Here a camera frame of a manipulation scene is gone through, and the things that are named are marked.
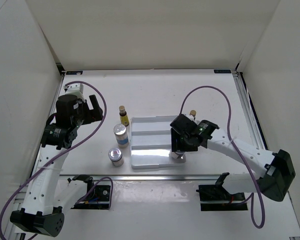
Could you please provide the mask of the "short white-lid spice jar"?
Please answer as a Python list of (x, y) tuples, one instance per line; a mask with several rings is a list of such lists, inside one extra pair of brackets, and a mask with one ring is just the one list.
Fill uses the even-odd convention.
[(115, 167), (120, 167), (124, 163), (124, 158), (119, 148), (112, 148), (108, 152), (108, 157)]
[(184, 154), (185, 153), (182, 152), (182, 151), (175, 151), (175, 152), (171, 151), (169, 155), (170, 155), (171, 158), (177, 160), (177, 159), (181, 159)]

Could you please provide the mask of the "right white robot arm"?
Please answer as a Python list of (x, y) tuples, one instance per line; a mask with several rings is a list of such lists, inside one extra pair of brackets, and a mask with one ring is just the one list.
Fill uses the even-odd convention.
[(272, 152), (239, 139), (229, 139), (225, 130), (208, 120), (196, 123), (180, 114), (170, 127), (172, 152), (196, 152), (203, 147), (248, 165), (256, 174), (256, 186), (260, 192), (273, 201), (283, 201), (296, 176), (291, 155), (285, 150)]

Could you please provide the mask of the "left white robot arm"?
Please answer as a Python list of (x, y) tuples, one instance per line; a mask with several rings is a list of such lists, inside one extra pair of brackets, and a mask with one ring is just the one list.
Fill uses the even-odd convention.
[(35, 235), (56, 237), (60, 234), (68, 210), (95, 194), (93, 177), (79, 174), (70, 185), (55, 196), (63, 164), (82, 125), (103, 123), (105, 110), (96, 96), (89, 96), (92, 109), (81, 93), (67, 93), (58, 97), (56, 112), (49, 116), (40, 144), (39, 162), (35, 173), (24, 184), (26, 196), (20, 210), (10, 215), (10, 222), (21, 230)]

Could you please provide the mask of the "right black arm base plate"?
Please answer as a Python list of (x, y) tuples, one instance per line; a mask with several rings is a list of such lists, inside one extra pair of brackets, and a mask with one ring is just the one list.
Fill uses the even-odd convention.
[(230, 194), (222, 186), (199, 185), (200, 210), (202, 212), (247, 211), (247, 201), (243, 192)]

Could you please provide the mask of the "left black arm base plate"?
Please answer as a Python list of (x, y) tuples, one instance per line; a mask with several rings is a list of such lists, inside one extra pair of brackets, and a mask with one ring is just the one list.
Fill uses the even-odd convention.
[(103, 180), (99, 183), (88, 197), (72, 207), (74, 210), (109, 210), (111, 200), (112, 184)]

